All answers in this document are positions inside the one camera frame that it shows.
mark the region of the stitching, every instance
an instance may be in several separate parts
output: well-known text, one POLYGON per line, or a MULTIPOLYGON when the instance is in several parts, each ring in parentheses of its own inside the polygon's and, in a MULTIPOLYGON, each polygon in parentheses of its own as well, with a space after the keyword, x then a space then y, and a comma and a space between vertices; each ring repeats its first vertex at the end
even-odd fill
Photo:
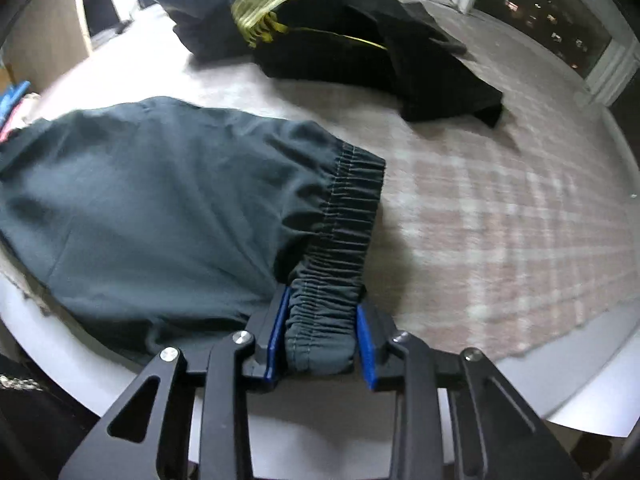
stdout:
MULTIPOLYGON (((354 155, 354 151, 355 151, 355 147, 351 146, 351 155, 350 155, 350 160, 349 160, 349 167, 347 168, 347 172, 344 175, 344 185, 346 186, 346 184, 349 181, 349 176, 351 174, 351 167, 353 165, 353 155, 354 155)), ((341 177, 341 173, 342 173, 342 160, 345 154, 345 149, 344 149, 344 145, 342 147, 342 152, 340 153, 340 159, 338 160, 338 168, 336 171, 336 175, 334 178, 334 182, 332 183, 332 187, 331 187, 331 194, 329 195, 329 202, 326 206, 326 212, 329 212, 332 209, 332 201, 334 199, 335 196, 335 188, 337 187, 338 184, 338 178, 341 177)), ((329 233, 329 238, 332 238, 334 236, 334 232, 335 232, 335 227, 336 224, 338 223, 338 219, 333 218, 333 222, 331 225, 331 231, 329 233)), ((314 317, 313 320, 311 322, 311 328, 309 331, 309 345, 306 348, 306 368, 309 369, 310 368, 310 362, 311 362, 311 342, 314 339, 314 336, 316 334, 316 329, 318 327, 318 297, 320 296, 320 282, 318 281, 318 284, 316 286, 316 296, 314 298, 314 317)))
POLYGON ((44 278, 44 283, 45 285, 47 285, 51 279, 51 277, 53 276, 53 274, 56 272, 56 269, 58 268, 58 264, 60 263, 60 261, 62 261, 62 256, 64 256, 65 251, 68 247, 69 244, 69 238, 71 238, 71 233, 73 232, 73 224, 74 224, 74 219, 76 218, 76 215, 74 214, 70 219, 69 219, 69 223, 68 223, 68 230, 66 231, 65 234, 65 240, 62 242, 62 248, 60 249, 60 252, 58 253, 58 256, 56 257, 55 261, 53 262, 53 265, 51 266, 51 268, 49 269, 49 272, 47 273, 47 275, 44 278))
MULTIPOLYGON (((342 145, 342 149, 340 150, 340 157, 338 158, 338 161, 336 163, 336 168, 335 168, 335 174, 334 174, 334 179, 331 182, 331 186, 329 188, 329 199, 327 201, 324 202, 324 205, 322 206, 322 222, 326 222, 327 219, 327 213, 329 211, 330 205, 331 205, 331 201, 333 199, 334 196, 334 189, 335 189, 335 183, 338 179, 338 175, 340 174, 340 168, 342 167, 342 159, 344 157, 344 143, 342 145)), ((322 230, 319 233, 319 237, 322 238, 322 236, 324 235, 324 233, 322 232, 322 230)), ((314 241, 308 250, 308 254, 312 254, 315 251, 315 245, 318 244, 318 241, 314 241)), ((308 289, 308 279, 304 279, 303 280, 303 286, 302 286, 302 296, 303 298, 306 298, 306 291, 308 289)), ((302 334, 303 330, 297 330, 296 332, 296 336, 293 339, 293 355, 295 358, 295 361, 298 361, 298 354, 296 353, 296 349, 298 348, 298 339, 300 338, 300 335, 302 334)), ((310 354, 311 354, 311 344, 309 343, 307 345, 306 348, 306 366, 307 369, 309 367, 309 363, 310 363, 310 354)))

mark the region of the black metal bracket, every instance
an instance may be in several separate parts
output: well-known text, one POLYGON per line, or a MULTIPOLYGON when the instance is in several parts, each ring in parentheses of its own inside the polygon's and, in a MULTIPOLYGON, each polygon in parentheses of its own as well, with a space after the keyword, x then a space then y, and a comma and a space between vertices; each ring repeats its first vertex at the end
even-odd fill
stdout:
MULTIPOLYGON (((246 330, 213 346, 206 373, 175 348, 156 356, 79 446, 60 480, 184 480, 194 389, 204 383, 200 480, 254 480, 246 393, 282 374, 288 290, 246 330)), ((558 441, 492 362, 475 348, 431 349, 396 330, 366 300, 358 307, 363 373, 373 391, 396 391, 389 480, 442 480, 438 388, 446 388, 458 480, 580 480, 558 441)))

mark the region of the black fabric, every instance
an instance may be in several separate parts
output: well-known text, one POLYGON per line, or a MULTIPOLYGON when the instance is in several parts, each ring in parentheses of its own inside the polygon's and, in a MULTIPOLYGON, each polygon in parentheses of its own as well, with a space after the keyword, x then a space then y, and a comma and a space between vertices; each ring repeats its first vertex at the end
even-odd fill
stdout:
POLYGON ((98 421, 40 371, 0 354, 0 466, 2 478, 58 478, 98 421))
POLYGON ((151 98, 0 145, 0 232, 109 348, 205 350, 292 285, 289 365, 348 370, 384 161, 313 122, 151 98))
MULTIPOLYGON (((239 32, 226 21, 225 27, 213 27, 207 20, 184 19, 179 8, 191 8, 193 2, 169 5, 163 1, 158 0, 177 22, 178 36, 197 57, 207 59, 212 52, 224 52, 216 44, 238 40, 239 32)), ((226 20, 231 3, 220 0, 210 15, 226 20)), ((444 32, 421 4, 288 0, 275 10, 278 21, 289 30, 252 49, 255 62, 270 77, 391 92, 402 100, 401 115, 407 121, 473 114, 495 126, 500 117, 502 93, 452 56, 464 54, 466 46, 444 32)))

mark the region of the screw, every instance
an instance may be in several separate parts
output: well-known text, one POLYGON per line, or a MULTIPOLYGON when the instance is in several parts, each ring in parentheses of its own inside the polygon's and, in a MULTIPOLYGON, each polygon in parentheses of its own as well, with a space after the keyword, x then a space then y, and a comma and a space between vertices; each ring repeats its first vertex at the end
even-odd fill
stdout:
POLYGON ((177 358, 179 354, 180 352, 178 352, 177 348, 169 346, 160 352, 160 358, 162 359, 162 361, 170 363, 175 358, 177 358))
POLYGON ((476 362, 482 359, 484 354, 477 348, 467 348, 463 352, 463 356, 467 361, 476 362))
POLYGON ((402 330, 402 332, 398 332, 394 336, 394 343, 402 343, 406 341, 408 338, 409 338, 409 333, 406 332, 405 330, 402 330))
POLYGON ((236 343, 237 345, 248 343, 253 338, 254 336, 246 330, 240 330, 231 336, 231 339, 233 339, 234 343, 236 343))

